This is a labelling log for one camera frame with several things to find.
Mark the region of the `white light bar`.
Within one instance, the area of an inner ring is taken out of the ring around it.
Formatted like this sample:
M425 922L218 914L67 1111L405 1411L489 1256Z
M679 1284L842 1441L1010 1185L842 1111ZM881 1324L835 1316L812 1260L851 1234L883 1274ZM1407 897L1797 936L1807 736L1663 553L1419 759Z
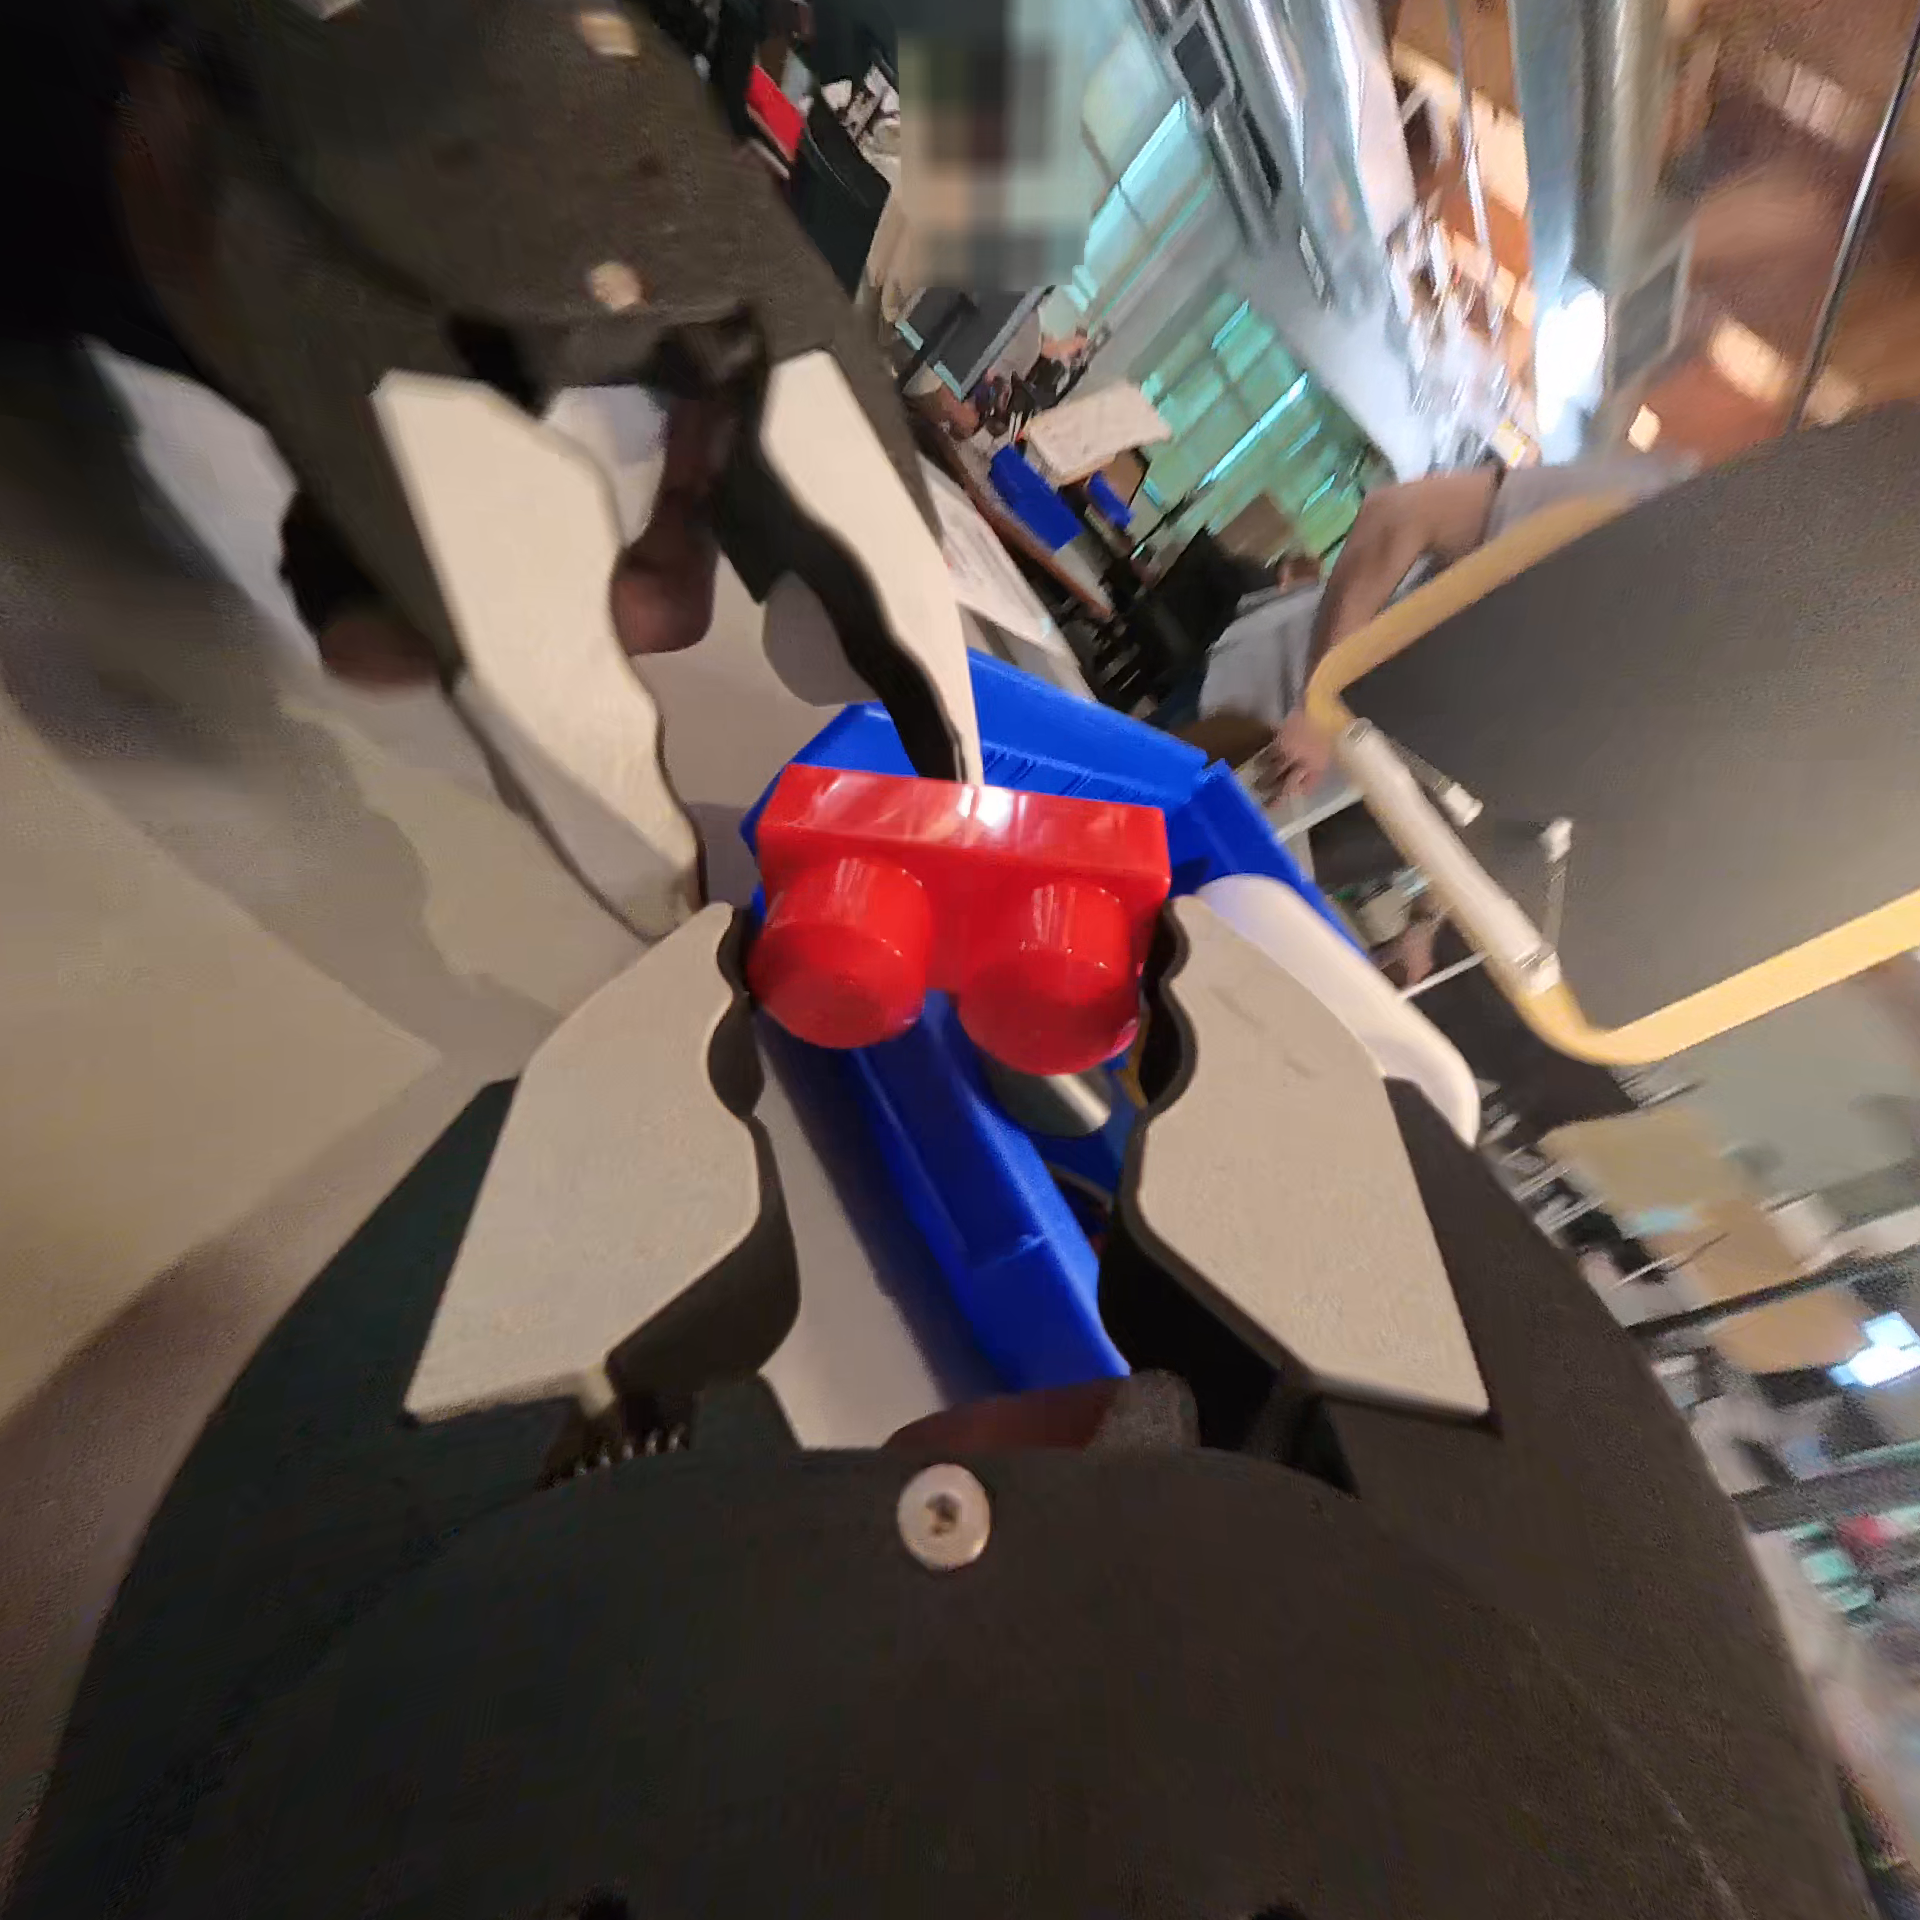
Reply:
M1468 844L1468 830L1483 815L1473 792L1363 719L1340 732L1336 758L1384 835L1425 876L1427 890L1479 958L1525 998L1560 991L1563 961L1557 936L1575 847L1570 819L1520 827L1523 842L1543 863L1543 906L1531 916Z

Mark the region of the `blue plastic bin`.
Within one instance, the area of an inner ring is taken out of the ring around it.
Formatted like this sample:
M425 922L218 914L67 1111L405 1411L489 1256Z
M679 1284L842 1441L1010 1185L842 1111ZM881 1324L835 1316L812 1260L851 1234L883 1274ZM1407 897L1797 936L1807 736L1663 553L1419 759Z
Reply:
M1168 838L1168 900L1221 876L1258 873L1300 891L1348 936L1224 764L1015 666L971 657L969 668L986 785L1156 809ZM796 762L914 777L881 704L843 710ZM773 786L740 827L751 850ZM924 1018L899 1041L803 1044L839 1058L835 1078L899 1207L997 1379L1040 1388L1120 1377L1124 1361L1097 1313L1097 1214L1113 1201L1137 1105L1119 1095L1115 1115L1096 1120L1090 1137L1049 1138L1040 1120L1021 1120L1013 1106L1013 1078L1045 1074L1017 1072L979 1050L943 994L928 998Z

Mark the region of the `black board wooden rim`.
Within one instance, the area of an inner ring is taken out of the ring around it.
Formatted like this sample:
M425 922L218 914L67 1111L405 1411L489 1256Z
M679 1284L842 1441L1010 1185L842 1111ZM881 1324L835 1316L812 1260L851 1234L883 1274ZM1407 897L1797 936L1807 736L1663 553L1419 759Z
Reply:
M1560 991L1523 1023L1656 1065L1917 940L1917 410L1807 428L1643 502L1513 527L1330 647L1307 688L1520 827L1575 825Z

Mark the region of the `dotted paper sign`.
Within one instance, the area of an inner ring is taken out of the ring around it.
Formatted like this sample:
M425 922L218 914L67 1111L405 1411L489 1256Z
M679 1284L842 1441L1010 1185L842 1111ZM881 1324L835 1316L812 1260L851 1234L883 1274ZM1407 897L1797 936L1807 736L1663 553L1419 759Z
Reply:
M1021 434L1026 463L1052 487L1082 486L1122 452L1172 439L1161 410L1135 383L1120 380L1069 398L1032 419Z

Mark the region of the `black pole stand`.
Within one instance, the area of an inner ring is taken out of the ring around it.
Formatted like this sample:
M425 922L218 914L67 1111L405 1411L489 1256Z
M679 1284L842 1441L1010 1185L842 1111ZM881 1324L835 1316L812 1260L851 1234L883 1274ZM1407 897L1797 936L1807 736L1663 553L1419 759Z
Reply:
M1837 233L1787 424L1836 424L1917 393L1916 4L1807 4L1794 59L1809 130L1837 168Z

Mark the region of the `white plastic cup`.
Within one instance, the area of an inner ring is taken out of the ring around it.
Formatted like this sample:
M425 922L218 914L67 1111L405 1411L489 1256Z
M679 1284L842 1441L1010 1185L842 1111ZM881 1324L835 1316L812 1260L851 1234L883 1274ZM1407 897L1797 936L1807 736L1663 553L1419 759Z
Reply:
M1482 1142L1482 1092L1468 1058L1300 891L1268 876L1233 873L1196 897L1345 1023L1384 1082L1423 1091L1464 1145Z

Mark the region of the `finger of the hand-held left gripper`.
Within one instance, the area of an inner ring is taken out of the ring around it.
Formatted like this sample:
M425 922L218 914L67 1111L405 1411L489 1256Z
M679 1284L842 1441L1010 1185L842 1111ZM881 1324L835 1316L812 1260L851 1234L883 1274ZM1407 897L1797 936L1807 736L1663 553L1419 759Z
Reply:
M529 414L393 371L372 410L448 618L455 711L583 890L660 942L704 907L704 854L613 586L657 506L663 404L594 387Z
M832 635L827 675L883 704L919 777L986 785L967 625L937 521L826 350L773 367L759 457L784 571Z

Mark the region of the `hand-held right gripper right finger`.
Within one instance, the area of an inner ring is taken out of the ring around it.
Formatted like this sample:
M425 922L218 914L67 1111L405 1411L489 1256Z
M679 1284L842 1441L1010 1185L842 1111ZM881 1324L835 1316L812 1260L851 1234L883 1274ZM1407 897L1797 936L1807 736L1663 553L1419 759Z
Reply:
M1119 1256L1330 1395L1476 1425L1490 1392L1375 1052L1338 1003L1203 897L1168 958L1119 1187Z

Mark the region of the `small blue bin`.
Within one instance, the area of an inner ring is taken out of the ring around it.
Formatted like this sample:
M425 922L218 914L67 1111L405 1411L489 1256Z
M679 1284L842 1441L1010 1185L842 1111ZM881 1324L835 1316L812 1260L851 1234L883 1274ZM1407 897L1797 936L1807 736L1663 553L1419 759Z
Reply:
M1017 443L1001 443L993 452L987 476L1001 507L1049 555L1082 538L1084 523L1073 503L1025 457Z

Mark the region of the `printed paper sheet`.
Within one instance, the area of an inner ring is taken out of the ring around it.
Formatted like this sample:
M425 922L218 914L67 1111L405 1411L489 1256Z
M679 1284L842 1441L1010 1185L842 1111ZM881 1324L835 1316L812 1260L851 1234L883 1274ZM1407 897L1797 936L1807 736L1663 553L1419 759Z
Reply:
M971 497L940 467L927 459L919 467L940 521L940 542L961 609L1025 642L1057 641L1059 630L1052 615Z

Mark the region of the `red toy building block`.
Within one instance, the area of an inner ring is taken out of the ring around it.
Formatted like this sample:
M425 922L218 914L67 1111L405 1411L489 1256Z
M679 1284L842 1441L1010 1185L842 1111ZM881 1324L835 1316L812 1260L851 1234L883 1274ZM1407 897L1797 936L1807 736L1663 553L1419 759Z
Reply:
M1017 1072L1084 1072L1135 1044L1171 890L1156 809L796 762L752 850L748 980L793 1038L875 1047L943 994Z

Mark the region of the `silver ceiling duct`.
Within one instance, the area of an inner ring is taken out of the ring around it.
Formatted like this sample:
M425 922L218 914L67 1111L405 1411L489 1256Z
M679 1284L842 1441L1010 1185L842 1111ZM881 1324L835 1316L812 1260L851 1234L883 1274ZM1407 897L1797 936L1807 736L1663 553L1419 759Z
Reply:
M1244 230L1295 257L1321 306L1354 310L1354 193L1343 166L1343 95L1305 4L1203 2L1221 92L1207 130Z

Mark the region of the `person's left hand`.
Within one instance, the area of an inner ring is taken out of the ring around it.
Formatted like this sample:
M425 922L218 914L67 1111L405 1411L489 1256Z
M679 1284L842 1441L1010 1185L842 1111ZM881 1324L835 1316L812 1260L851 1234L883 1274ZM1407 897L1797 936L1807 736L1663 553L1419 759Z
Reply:
M712 494L714 463L703 430L692 439L669 433L649 519L608 588L615 638L629 659L681 655L708 634L719 567ZM427 638L384 609L331 614L317 625L315 642L324 670L360 688L442 681Z

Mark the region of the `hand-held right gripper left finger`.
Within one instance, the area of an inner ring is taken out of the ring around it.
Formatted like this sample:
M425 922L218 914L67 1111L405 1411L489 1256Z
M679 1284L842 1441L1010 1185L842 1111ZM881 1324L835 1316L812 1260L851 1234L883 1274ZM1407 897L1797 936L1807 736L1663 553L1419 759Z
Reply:
M405 1390L415 1423L691 1402L779 1353L800 1262L756 1115L748 931L699 910L524 1067Z

